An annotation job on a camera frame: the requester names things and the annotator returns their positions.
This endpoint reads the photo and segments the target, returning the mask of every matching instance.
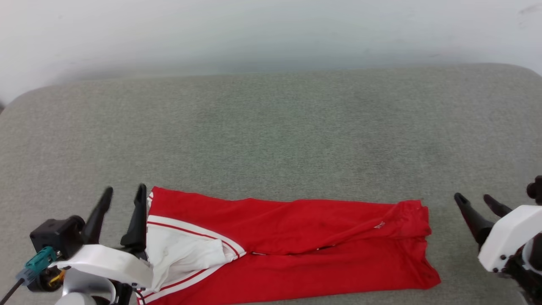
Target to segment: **gray mat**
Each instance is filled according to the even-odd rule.
[[[47,218],[115,197],[102,241],[124,234],[140,182],[225,199],[422,199],[442,284],[276,304],[518,304],[485,272],[453,201],[531,203],[542,174],[542,79],[495,64],[92,81],[27,93],[0,117],[2,293]],[[9,304],[54,304],[18,291]]]

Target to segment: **gray tabletop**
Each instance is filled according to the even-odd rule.
[[[280,304],[517,304],[479,264],[455,206],[531,204],[542,174],[542,78],[496,64],[107,80],[29,92],[0,115],[1,293],[47,218],[86,218],[115,189],[102,242],[125,233],[141,182],[224,199],[422,199],[430,290]],[[18,291],[8,304],[54,304]]]

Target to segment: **white fabric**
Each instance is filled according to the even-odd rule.
[[[236,257],[219,239],[152,224],[147,225],[147,255],[153,266],[152,291]]]

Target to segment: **teal connector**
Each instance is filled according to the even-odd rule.
[[[15,277],[17,281],[23,280],[22,285],[28,286],[40,272],[45,270],[52,262],[57,260],[56,252],[53,247],[45,247],[41,249],[31,260],[25,265],[24,269]]]

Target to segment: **red stripe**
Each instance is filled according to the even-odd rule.
[[[205,235],[205,234],[201,234],[201,233],[197,233],[197,232],[194,232],[194,231],[190,231],[190,230],[187,230],[187,229],[184,229],[184,228],[180,228],[180,227],[175,227],[175,226],[172,226],[172,225],[166,225],[166,224],[161,224],[161,223],[155,223],[154,221],[147,221],[148,224],[151,224],[151,225],[157,225],[157,226],[162,226],[162,227],[168,227],[168,228],[174,228],[174,229],[177,229],[177,230],[180,230],[180,231],[184,231],[184,232],[187,232],[187,233],[191,233],[191,234],[195,234],[195,235],[199,235],[199,236],[204,236],[204,237],[208,237],[208,238],[212,238],[212,239],[219,239],[219,238],[216,238],[216,237],[213,237],[213,236],[209,236],[209,235]],[[221,240],[223,243],[225,243],[228,247],[230,247],[234,252],[235,252],[235,255],[239,258],[239,253],[230,245],[228,244],[227,242]]]
[[[186,281],[189,281],[189,280],[191,280],[192,278],[194,278],[194,277],[200,275],[200,274],[201,274],[203,271],[205,271],[205,270],[207,270],[207,269],[200,270],[200,271],[198,271],[197,273],[195,273],[194,275],[192,275],[192,276],[190,276],[190,277],[188,277],[188,278],[185,278],[185,279],[183,279],[183,280],[181,280],[181,281],[179,281],[179,282],[177,282],[177,283],[175,283],[175,284],[171,284],[171,285],[167,285],[167,286],[165,286],[165,287],[162,287],[162,288],[160,288],[159,292],[162,291],[162,290],[164,290],[164,289],[171,288],[171,287],[173,287],[173,286],[177,286],[177,285],[182,284],[182,283],[184,283],[184,282],[186,282]],[[155,293],[148,294],[148,295],[145,296],[145,298],[147,298],[147,297],[149,297],[149,296],[151,296],[151,295],[153,295],[153,294],[155,294]]]

